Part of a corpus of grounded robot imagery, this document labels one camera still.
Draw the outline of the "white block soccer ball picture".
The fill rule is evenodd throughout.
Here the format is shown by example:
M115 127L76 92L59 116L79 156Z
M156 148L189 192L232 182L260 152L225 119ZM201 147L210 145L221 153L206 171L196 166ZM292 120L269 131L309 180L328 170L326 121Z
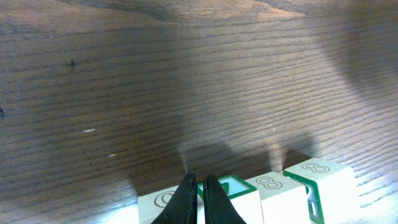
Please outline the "white block soccer ball picture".
M169 203L178 186L163 189L138 198L139 223L152 223ZM198 184L197 223L205 224L205 208L203 203L203 184Z

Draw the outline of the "green edged alphabet block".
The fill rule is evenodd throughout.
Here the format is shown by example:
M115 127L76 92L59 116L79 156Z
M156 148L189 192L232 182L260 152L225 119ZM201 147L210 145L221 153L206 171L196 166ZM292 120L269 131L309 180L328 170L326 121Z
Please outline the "green edged alphabet block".
M259 191L255 186L236 175L220 177L218 181L233 207L246 223L263 222Z

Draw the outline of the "white block dragonfly picture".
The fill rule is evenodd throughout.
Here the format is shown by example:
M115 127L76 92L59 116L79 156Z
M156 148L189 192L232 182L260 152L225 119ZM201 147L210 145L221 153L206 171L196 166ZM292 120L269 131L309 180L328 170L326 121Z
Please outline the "white block dragonfly picture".
M350 166L313 157L283 170L305 186L312 223L345 223L358 214L357 181Z

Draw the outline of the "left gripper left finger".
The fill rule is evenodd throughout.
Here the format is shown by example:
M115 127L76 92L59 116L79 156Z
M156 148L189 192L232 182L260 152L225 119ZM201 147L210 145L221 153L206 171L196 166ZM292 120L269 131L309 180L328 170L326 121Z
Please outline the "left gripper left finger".
M152 224L197 224L196 175L185 175L170 201Z

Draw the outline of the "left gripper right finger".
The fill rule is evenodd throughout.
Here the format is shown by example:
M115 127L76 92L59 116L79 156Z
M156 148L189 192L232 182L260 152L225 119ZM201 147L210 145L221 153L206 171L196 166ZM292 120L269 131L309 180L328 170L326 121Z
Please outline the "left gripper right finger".
M246 224L213 174L203 183L203 201L206 224Z

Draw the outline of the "white block red edge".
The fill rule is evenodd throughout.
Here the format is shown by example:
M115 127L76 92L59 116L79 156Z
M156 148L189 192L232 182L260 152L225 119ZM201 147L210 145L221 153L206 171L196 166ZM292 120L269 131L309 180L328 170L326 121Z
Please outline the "white block red edge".
M258 189L264 224L310 224L305 186L268 172L246 182Z

